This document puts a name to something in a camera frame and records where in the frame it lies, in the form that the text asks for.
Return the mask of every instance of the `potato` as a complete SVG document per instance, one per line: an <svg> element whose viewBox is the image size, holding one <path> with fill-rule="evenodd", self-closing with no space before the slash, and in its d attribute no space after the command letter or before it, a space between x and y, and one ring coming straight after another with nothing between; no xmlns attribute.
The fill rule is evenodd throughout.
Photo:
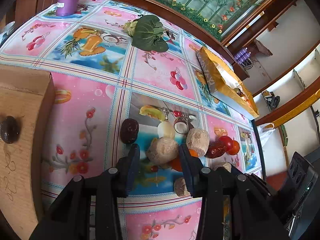
<svg viewBox="0 0 320 240"><path fill-rule="evenodd" d="M192 128L188 133L186 144L189 149L198 153L198 157L202 157L209 147L209 133L200 128Z"/></svg>
<svg viewBox="0 0 320 240"><path fill-rule="evenodd" d="M190 192L187 190L186 181L183 177L175 180L173 184L173 189L179 197L185 197L190 195Z"/></svg>
<svg viewBox="0 0 320 240"><path fill-rule="evenodd" d="M178 153L179 145L175 140L169 137L161 137L152 140L146 155L155 165L162 165L175 159Z"/></svg>

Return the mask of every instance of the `yam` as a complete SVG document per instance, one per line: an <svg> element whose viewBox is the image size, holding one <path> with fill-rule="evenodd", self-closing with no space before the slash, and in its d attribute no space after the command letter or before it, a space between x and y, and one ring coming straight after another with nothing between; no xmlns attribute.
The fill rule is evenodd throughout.
<svg viewBox="0 0 320 240"><path fill-rule="evenodd" d="M178 143L169 137L161 137L152 140L149 149L146 152L149 160L155 165L165 164L175 159L179 154Z"/></svg>
<svg viewBox="0 0 320 240"><path fill-rule="evenodd" d="M186 144L189 149L198 153L198 157L202 157L209 147L209 133L200 128L192 128L188 133Z"/></svg>

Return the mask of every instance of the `orange cherry tomato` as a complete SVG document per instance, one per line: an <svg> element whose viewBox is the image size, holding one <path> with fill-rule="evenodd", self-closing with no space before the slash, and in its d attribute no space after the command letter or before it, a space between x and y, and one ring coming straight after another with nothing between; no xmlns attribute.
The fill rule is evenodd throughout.
<svg viewBox="0 0 320 240"><path fill-rule="evenodd" d="M190 155L193 157L198 157L198 153L195 150L189 149ZM168 163L174 170L176 171L181 171L182 172L182 167L181 167L181 162L179 156L173 159L172 161L169 161Z"/></svg>
<svg viewBox="0 0 320 240"><path fill-rule="evenodd" d="M240 151L240 145L236 140L233 140L233 147L228 151L229 155L236 155Z"/></svg>

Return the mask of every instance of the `green leaf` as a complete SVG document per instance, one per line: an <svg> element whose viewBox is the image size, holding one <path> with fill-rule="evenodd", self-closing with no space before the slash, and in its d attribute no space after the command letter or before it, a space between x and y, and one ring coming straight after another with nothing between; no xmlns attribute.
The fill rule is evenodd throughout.
<svg viewBox="0 0 320 240"><path fill-rule="evenodd" d="M159 26L159 21L160 19L155 15L142 16L136 25L132 38L132 46L144 51L155 50L157 52L166 52L169 49L168 44L157 35L163 29L156 28L156 25Z"/></svg>

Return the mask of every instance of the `white wall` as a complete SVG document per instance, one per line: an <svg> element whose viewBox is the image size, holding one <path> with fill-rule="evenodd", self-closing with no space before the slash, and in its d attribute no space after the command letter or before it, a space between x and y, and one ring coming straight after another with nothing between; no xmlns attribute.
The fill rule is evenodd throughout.
<svg viewBox="0 0 320 240"><path fill-rule="evenodd" d="M257 64L248 70L250 78L244 80L252 93L295 64L320 39L320 25L304 0L298 0L297 6L291 6L277 23L277 28L265 30L257 38L273 55L256 55L262 67Z"/></svg>

